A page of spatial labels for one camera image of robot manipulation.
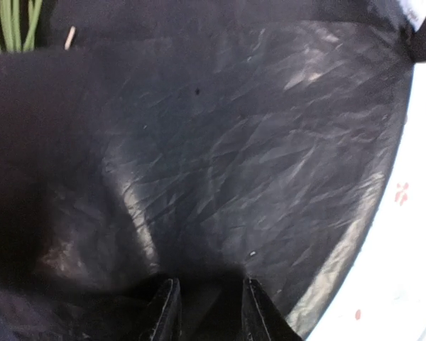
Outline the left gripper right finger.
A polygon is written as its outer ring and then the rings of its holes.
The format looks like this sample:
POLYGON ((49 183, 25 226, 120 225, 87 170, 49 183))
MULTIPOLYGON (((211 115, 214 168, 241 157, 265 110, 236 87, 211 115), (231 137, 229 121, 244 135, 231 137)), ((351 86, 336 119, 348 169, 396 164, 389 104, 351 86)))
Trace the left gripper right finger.
POLYGON ((244 340, 302 341, 254 278, 243 282, 241 323, 244 340))

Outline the black wrapping paper sheet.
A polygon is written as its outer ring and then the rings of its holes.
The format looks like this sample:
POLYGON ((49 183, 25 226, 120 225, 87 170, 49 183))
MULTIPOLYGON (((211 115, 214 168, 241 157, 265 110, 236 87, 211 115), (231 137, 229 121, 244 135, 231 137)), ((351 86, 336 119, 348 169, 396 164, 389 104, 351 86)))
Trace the black wrapping paper sheet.
POLYGON ((390 180, 421 54, 401 1, 45 1, 0 54, 0 340, 305 340, 390 180))

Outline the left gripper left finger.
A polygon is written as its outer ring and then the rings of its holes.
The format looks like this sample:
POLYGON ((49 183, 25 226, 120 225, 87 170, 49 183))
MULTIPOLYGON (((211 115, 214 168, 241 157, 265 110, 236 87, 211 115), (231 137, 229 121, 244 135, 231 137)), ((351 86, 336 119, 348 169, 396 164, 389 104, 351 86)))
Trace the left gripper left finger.
POLYGON ((182 300, 180 282, 162 283, 138 321, 138 340, 171 341, 181 336, 182 300))

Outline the yellow small flower bunch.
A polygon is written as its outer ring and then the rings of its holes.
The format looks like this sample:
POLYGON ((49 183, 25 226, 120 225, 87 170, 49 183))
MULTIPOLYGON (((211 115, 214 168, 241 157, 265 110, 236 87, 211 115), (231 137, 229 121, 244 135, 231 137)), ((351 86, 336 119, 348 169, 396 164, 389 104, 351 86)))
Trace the yellow small flower bunch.
POLYGON ((35 49, 42 0, 0 0, 0 54, 35 49))

